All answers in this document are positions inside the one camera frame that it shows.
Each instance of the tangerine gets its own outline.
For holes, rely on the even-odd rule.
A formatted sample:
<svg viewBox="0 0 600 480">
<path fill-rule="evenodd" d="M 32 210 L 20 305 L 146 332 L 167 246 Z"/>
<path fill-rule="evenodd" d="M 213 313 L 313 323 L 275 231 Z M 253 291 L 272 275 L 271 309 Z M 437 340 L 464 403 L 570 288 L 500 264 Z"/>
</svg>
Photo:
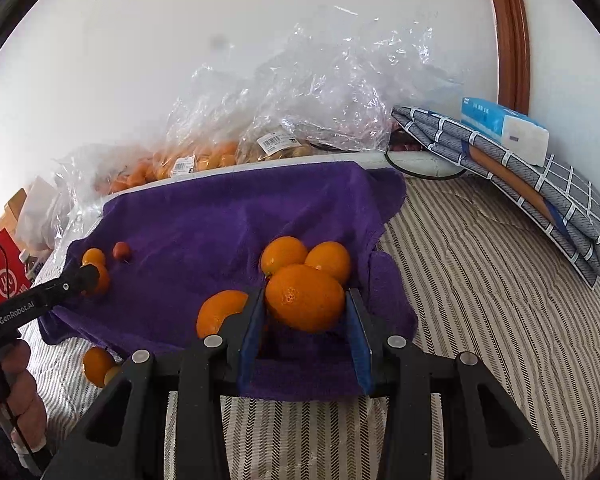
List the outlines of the tangerine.
<svg viewBox="0 0 600 480">
<path fill-rule="evenodd" d="M 195 146 L 193 148 L 193 153 L 196 156 L 206 156 L 206 157 L 209 157 L 209 155 L 211 155 L 212 151 L 213 150 L 212 150 L 211 145 L 207 144 L 207 143 L 205 143 L 205 144 L 199 144 L 199 145 L 197 145 L 197 146 Z"/>
<path fill-rule="evenodd" d="M 146 170 L 149 169 L 149 167 L 151 167 L 151 163 L 148 160 L 141 160 L 140 162 L 138 162 L 138 164 L 131 173 L 144 175 L 146 173 Z"/>
<path fill-rule="evenodd" d="M 146 184 L 146 180 L 144 179 L 144 170 L 135 171 L 130 174 L 126 180 L 126 184 L 129 187 L 144 186 L 144 184 Z"/>
<path fill-rule="evenodd" d="M 218 168 L 220 166 L 220 159 L 221 158 L 222 158 L 221 153 L 213 152 L 209 156 L 209 160 L 208 160 L 208 163 L 206 164 L 206 168 L 208 170 L 214 170 L 215 168 Z"/>
<path fill-rule="evenodd" d="M 111 187 L 109 188 L 109 193 L 113 194 L 113 193 L 117 193 L 120 191 L 124 191 L 125 189 L 129 189 L 129 186 L 126 183 L 126 180 L 124 182 L 122 180 L 114 180 L 111 183 Z"/>
<path fill-rule="evenodd" d="M 273 240 L 260 257 L 260 268 L 266 276 L 273 276 L 283 267 L 304 264 L 308 251 L 304 244 L 292 236 L 282 236 Z"/>
<path fill-rule="evenodd" d="M 265 299 L 277 320 L 303 332 L 332 328 L 344 311 L 340 283 L 304 264 L 280 269 L 267 283 Z"/>
<path fill-rule="evenodd" d="M 171 171 L 171 167 L 169 165 L 167 165 L 167 164 L 163 164 L 155 172 L 155 177 L 158 180 L 164 180 L 165 178 L 169 177 L 170 171 Z"/>
<path fill-rule="evenodd" d="M 107 386 L 107 384 L 110 383 L 110 381 L 118 374 L 118 372 L 120 371 L 120 368 L 122 368 L 122 366 L 120 365 L 114 365 L 111 368 L 109 368 L 109 371 L 104 374 L 104 385 Z"/>
<path fill-rule="evenodd" d="M 248 297 L 240 290 L 223 290 L 206 300 L 200 307 L 196 321 L 198 337 L 217 334 L 228 316 L 242 312 Z"/>
<path fill-rule="evenodd" d="M 100 249 L 92 247 L 91 249 L 84 251 L 84 254 L 82 255 L 82 264 L 84 266 L 88 264 L 99 264 L 104 267 L 107 265 L 107 259 Z"/>
<path fill-rule="evenodd" d="M 209 159 L 206 156 L 201 156 L 196 161 L 196 171 L 205 171 L 209 168 Z"/>
<path fill-rule="evenodd" d="M 220 155 L 233 155 L 237 149 L 238 143 L 234 140 L 229 140 L 227 142 L 220 142 L 217 144 L 212 153 L 219 153 Z"/>
<path fill-rule="evenodd" d="M 155 168 L 153 165 L 150 165 L 144 170 L 144 179 L 147 182 L 155 182 L 158 178 L 155 176 Z"/>
<path fill-rule="evenodd" d="M 304 264 L 323 270 L 342 286 L 347 283 L 351 274 L 349 251 L 337 242 L 323 242 L 316 245 L 309 251 Z"/>
<path fill-rule="evenodd" d="M 82 358 L 82 371 L 87 380 L 99 388 L 104 388 L 107 372 L 116 365 L 113 357 L 104 348 L 94 346 Z"/>
<path fill-rule="evenodd" d="M 233 153 L 220 157 L 220 168 L 226 168 L 227 166 L 235 166 L 235 155 Z"/>
<path fill-rule="evenodd" d="M 92 296 L 94 294 L 105 294 L 109 290 L 109 284 L 111 282 L 111 279 L 109 277 L 109 271 L 107 271 L 107 267 L 96 263 L 90 263 L 88 265 L 95 266 L 98 269 L 99 273 L 98 284 L 92 291 L 87 293 L 88 296 Z"/>
</svg>

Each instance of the person's arm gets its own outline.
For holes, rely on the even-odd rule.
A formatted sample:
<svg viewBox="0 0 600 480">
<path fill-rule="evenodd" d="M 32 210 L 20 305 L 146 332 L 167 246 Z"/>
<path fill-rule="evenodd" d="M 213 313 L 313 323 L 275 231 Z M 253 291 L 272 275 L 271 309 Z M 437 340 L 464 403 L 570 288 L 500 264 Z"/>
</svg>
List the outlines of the person's arm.
<svg viewBox="0 0 600 480">
<path fill-rule="evenodd" d="M 14 377 L 7 403 L 13 415 L 18 417 L 18 427 L 29 447 L 35 449 L 45 438 L 46 409 L 38 395 L 36 380 L 27 370 L 30 355 L 29 345 L 19 339 L 0 362 L 2 370 Z M 24 447 L 15 428 L 11 432 L 10 439 L 20 448 Z"/>
</svg>

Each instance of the gray checkered blanket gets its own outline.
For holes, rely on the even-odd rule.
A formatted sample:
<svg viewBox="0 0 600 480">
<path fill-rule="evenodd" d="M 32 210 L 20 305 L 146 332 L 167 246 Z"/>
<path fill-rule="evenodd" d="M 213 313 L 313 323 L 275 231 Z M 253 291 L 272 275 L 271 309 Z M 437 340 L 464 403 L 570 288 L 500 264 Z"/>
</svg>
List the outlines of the gray checkered blanket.
<svg viewBox="0 0 600 480">
<path fill-rule="evenodd" d="M 397 107 L 392 115 L 430 152 L 490 180 L 544 231 L 589 286 L 596 283 L 600 277 L 600 193 L 573 166 L 558 162 L 552 154 L 544 166 L 532 166 L 483 134 L 427 110 Z M 478 164 L 470 153 L 473 148 L 533 188 L 546 206 L 544 214 L 505 178 Z"/>
</svg>

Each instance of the striped mattress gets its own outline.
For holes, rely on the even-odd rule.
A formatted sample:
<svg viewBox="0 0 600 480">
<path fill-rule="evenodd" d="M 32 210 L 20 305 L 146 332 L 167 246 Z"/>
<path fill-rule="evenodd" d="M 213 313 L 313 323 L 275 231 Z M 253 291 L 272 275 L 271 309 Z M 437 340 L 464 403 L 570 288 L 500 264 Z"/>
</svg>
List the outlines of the striped mattress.
<svg viewBox="0 0 600 480">
<path fill-rule="evenodd" d="M 420 321 L 415 343 L 454 357 L 477 353 L 515 400 L 565 478 L 600 460 L 600 282 L 591 290 L 542 232 L 489 182 L 408 179 L 407 199 L 378 250 L 396 261 Z M 57 276 L 62 258 L 43 269 Z M 24 329 L 30 370 L 57 447 L 98 394 L 83 378 L 91 344 L 50 347 Z M 177 394 L 171 394 L 165 478 L 174 479 Z M 371 479 L 378 469 L 387 402 L 222 399 L 232 480 Z M 431 478 L 443 479 L 440 402 L 433 396 Z"/>
</svg>

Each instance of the blue gripper pad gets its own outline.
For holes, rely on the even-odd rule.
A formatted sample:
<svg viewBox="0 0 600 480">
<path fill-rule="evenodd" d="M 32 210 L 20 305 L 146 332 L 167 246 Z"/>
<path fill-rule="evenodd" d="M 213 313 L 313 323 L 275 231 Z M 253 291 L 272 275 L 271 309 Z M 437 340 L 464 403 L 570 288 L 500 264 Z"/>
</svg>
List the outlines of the blue gripper pad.
<svg viewBox="0 0 600 480">
<path fill-rule="evenodd" d="M 239 392 L 251 381 L 256 356 L 260 350 L 260 335 L 262 334 L 265 319 L 264 289 L 261 288 L 240 348 L 240 367 L 238 370 Z"/>
<path fill-rule="evenodd" d="M 366 339 L 365 331 L 360 323 L 360 316 L 356 305 L 351 298 L 351 293 L 347 291 L 346 295 L 346 316 L 347 316 L 347 338 L 351 348 L 351 359 L 353 367 L 356 370 L 358 384 L 365 395 L 370 395 L 374 390 L 374 381 L 371 377 L 371 349 Z"/>
</svg>

